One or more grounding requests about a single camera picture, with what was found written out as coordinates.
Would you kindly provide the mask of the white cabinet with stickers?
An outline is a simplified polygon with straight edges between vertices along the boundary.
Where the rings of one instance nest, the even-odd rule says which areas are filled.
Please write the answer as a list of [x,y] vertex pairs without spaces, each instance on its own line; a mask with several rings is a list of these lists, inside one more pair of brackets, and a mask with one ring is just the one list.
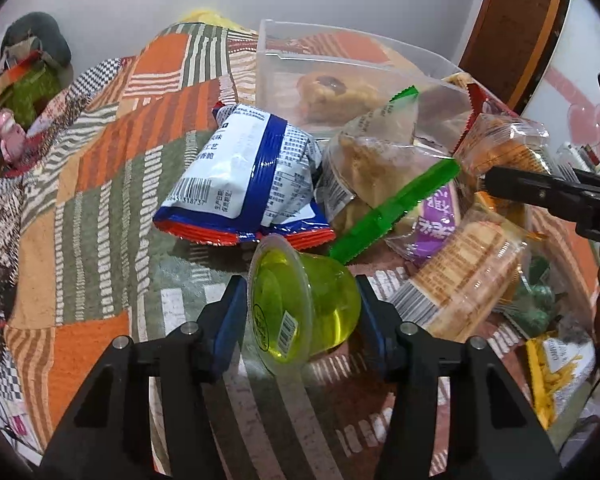
[[550,133],[550,154],[588,145],[600,159],[600,14],[588,0],[569,0],[562,31],[522,116]]

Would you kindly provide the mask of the long brown cracker package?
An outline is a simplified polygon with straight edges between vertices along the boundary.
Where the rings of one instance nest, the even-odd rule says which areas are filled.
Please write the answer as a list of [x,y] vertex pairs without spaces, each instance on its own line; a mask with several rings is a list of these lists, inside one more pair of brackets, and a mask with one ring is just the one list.
[[542,237],[481,204],[389,298],[404,322],[463,342],[489,315]]

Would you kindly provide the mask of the patchwork bed blanket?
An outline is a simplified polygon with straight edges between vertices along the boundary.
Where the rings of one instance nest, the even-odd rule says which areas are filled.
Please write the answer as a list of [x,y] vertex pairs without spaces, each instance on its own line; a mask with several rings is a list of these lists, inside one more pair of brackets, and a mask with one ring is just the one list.
[[[0,180],[0,417],[36,460],[107,344],[156,339],[218,300],[248,246],[180,242],[152,215],[206,143],[215,100],[256,102],[258,37],[175,24],[132,58],[83,73],[53,99],[43,156]],[[281,382],[246,347],[206,390],[234,479],[367,479],[393,394],[352,341]]]

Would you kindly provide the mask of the blue white snack bag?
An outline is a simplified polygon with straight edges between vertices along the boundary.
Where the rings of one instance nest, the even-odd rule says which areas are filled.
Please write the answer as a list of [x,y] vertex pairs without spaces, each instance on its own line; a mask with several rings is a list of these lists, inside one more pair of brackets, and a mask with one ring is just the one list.
[[270,234],[296,249],[335,239],[314,197],[322,152],[312,134],[246,104],[216,103],[218,124],[152,218],[190,242],[236,246]]

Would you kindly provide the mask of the purple label cake package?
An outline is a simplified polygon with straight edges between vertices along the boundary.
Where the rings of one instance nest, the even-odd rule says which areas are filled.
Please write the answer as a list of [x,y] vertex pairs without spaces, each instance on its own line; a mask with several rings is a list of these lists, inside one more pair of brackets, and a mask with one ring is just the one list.
[[385,242],[403,259],[422,266],[442,248],[461,218],[455,182],[451,181],[406,214]]

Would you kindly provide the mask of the yellow white snack packet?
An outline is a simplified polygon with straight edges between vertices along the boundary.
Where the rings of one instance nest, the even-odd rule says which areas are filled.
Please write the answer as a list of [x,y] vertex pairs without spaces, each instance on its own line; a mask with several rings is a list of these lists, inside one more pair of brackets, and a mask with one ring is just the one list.
[[533,409],[541,426],[549,430],[569,400],[590,378],[595,346],[587,332],[561,334],[558,330],[526,341]]

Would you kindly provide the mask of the wooden wardrobe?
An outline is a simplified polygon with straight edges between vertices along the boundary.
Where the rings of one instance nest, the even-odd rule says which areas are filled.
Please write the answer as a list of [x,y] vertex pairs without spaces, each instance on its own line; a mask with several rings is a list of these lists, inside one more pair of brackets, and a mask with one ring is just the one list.
[[547,69],[570,0],[481,0],[460,68],[520,114]]

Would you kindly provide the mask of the clear bag green clip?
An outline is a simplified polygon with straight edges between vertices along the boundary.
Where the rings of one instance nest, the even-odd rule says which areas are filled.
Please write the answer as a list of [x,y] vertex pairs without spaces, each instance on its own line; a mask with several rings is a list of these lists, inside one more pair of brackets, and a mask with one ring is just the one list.
[[350,120],[327,143],[315,199],[336,232],[329,249],[347,264],[460,172],[454,158],[415,144],[420,93],[408,87]]

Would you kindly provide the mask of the small green snack packet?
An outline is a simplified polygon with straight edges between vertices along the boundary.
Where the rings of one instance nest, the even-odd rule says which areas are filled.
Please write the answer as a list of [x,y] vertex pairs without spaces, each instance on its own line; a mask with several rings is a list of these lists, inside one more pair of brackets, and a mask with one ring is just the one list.
[[503,315],[524,339],[545,333],[558,315],[558,302],[567,296],[562,274],[544,256],[532,255],[518,269],[513,286],[495,311]]

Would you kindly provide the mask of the orange round pastry package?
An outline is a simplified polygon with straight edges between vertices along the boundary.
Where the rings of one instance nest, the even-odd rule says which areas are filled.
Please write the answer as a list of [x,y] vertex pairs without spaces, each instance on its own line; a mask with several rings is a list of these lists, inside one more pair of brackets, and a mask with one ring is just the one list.
[[344,125],[384,104],[378,91],[360,78],[314,72],[299,78],[297,90],[299,113],[308,124]]

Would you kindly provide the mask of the clear plastic storage bin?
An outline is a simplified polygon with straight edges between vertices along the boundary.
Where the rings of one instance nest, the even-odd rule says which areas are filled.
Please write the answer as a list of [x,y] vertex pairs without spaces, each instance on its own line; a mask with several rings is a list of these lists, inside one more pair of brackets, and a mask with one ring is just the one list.
[[297,82],[314,72],[360,78],[378,91],[384,104],[402,90],[416,87],[420,93],[416,132],[447,150],[460,137],[470,114],[468,93],[443,81],[460,68],[437,53],[343,27],[261,22],[257,107],[325,139],[343,125],[308,124],[299,113]]

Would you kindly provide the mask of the pink plush toy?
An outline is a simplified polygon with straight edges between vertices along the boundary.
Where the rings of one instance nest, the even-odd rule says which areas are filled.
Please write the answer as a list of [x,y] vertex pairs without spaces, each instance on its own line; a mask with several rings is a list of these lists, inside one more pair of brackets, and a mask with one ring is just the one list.
[[16,122],[14,113],[7,108],[0,110],[0,149],[4,161],[12,164],[20,159],[26,140],[26,133]]

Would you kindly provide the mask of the red snack bag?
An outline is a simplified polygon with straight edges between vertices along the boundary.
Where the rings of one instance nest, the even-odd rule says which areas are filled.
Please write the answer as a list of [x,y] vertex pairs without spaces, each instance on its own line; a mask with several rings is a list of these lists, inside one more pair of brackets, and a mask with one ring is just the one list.
[[471,74],[459,72],[444,77],[443,81],[465,90],[468,93],[468,99],[471,107],[471,112],[468,116],[465,129],[456,142],[452,154],[455,154],[460,148],[460,144],[462,144],[462,142],[465,140],[468,132],[480,114],[486,113],[491,115],[517,117],[517,114],[513,110],[511,110],[497,96],[494,96],[494,94],[487,88],[484,88],[482,84],[479,84],[478,81],[475,81]]

